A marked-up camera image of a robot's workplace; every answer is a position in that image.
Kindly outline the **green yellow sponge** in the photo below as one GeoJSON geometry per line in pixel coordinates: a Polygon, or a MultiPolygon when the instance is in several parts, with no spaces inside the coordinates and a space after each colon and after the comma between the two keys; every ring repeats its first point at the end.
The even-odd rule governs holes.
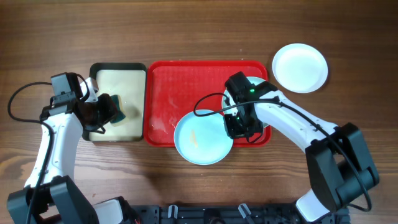
{"type": "Polygon", "coordinates": [[[121,103],[121,97],[119,95],[111,95],[111,99],[116,106],[118,111],[117,116],[110,121],[111,125],[114,127],[122,126],[130,122],[130,119],[123,112],[123,107],[121,103]]]}

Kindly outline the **light blue round plate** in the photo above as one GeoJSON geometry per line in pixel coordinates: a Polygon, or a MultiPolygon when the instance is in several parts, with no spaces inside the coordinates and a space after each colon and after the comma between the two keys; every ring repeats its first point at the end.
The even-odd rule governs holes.
{"type": "Polygon", "coordinates": [[[186,114],[174,131],[174,144],[178,153],[188,162],[207,166],[224,159],[233,146],[225,130],[223,116],[198,110],[186,114]]]}

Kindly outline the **white round plate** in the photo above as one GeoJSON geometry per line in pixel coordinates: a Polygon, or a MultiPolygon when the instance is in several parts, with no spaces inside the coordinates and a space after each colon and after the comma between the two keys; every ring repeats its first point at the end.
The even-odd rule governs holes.
{"type": "Polygon", "coordinates": [[[295,93],[311,93],[326,83],[328,64],[316,48],[294,43],[277,51],[272,60],[272,72],[285,89],[295,93]]]}

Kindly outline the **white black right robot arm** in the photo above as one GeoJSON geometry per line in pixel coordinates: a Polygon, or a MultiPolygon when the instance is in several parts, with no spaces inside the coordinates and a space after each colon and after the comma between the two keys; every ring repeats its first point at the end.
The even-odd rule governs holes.
{"type": "Polygon", "coordinates": [[[372,209],[369,190],[379,183],[379,174],[357,126],[317,118],[269,82],[227,81],[225,87],[234,102],[228,108],[238,111],[224,116],[232,138],[251,137],[267,123],[305,153],[311,189],[295,203],[305,221],[346,207],[372,209]]]}

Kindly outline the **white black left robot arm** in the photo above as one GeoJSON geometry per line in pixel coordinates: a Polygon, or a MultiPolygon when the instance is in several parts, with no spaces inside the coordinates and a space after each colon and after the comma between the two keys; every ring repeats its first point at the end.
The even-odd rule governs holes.
{"type": "Polygon", "coordinates": [[[25,187],[11,193],[7,209],[14,223],[122,223],[118,199],[92,205],[73,181],[76,150],[83,132],[104,133],[119,115],[119,98],[103,93],[90,100],[61,93],[43,108],[42,142],[25,187]]]}

